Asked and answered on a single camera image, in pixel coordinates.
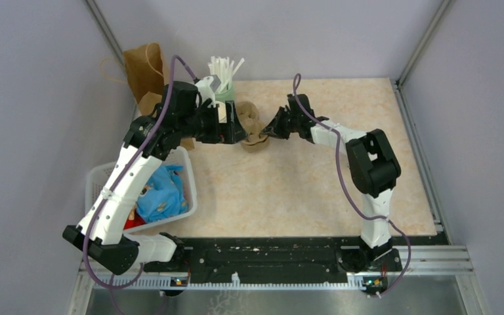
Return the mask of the single brown pulp cup carrier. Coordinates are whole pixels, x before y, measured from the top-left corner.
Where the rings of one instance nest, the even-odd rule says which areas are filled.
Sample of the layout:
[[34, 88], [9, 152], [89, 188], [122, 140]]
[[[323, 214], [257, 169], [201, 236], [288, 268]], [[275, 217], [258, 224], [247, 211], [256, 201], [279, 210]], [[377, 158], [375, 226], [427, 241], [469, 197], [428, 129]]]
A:
[[246, 152], [259, 152], [269, 145], [269, 137], [261, 133], [264, 124], [260, 120], [245, 118], [241, 124], [247, 132], [247, 138], [241, 141], [240, 145]]

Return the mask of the brown paper bag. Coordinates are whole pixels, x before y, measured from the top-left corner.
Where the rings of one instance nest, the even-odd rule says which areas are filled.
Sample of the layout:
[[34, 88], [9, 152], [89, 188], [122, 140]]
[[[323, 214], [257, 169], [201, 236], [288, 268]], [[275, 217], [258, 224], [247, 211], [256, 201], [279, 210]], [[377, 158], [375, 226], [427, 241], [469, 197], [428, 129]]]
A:
[[[99, 64], [103, 78], [126, 85], [136, 102], [138, 115], [150, 115], [155, 105], [166, 93], [163, 88], [170, 79], [169, 65], [164, 60], [159, 43], [152, 42], [123, 52], [124, 63], [113, 58], [104, 58]], [[126, 78], [117, 79], [106, 74], [104, 64], [115, 62], [125, 70]]]

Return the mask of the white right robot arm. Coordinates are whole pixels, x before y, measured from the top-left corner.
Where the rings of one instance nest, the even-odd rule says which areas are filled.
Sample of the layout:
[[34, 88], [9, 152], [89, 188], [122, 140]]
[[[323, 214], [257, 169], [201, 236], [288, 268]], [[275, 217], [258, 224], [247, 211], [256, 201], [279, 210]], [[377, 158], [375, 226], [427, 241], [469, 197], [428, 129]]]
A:
[[392, 250], [390, 200], [402, 172], [387, 135], [381, 129], [359, 131], [316, 117], [305, 94], [290, 94], [287, 100], [289, 104], [279, 108], [261, 133], [278, 139], [297, 133], [313, 144], [335, 149], [337, 163], [342, 156], [347, 158], [352, 182], [362, 194], [362, 207], [353, 207], [363, 220], [358, 260], [366, 270], [377, 270]]

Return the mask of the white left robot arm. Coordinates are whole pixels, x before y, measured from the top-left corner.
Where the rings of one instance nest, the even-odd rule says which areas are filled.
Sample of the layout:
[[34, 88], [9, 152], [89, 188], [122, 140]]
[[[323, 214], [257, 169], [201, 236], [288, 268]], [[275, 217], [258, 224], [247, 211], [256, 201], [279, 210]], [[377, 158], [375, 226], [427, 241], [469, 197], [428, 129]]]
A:
[[176, 81], [165, 86], [161, 102], [150, 115], [136, 118], [123, 140], [114, 171], [87, 214], [65, 227], [62, 237], [115, 275], [135, 264], [161, 264], [176, 271], [184, 263], [182, 242], [166, 233], [134, 236], [124, 225], [152, 173], [184, 138], [206, 144], [235, 144], [247, 138], [236, 106], [219, 104], [205, 80]]

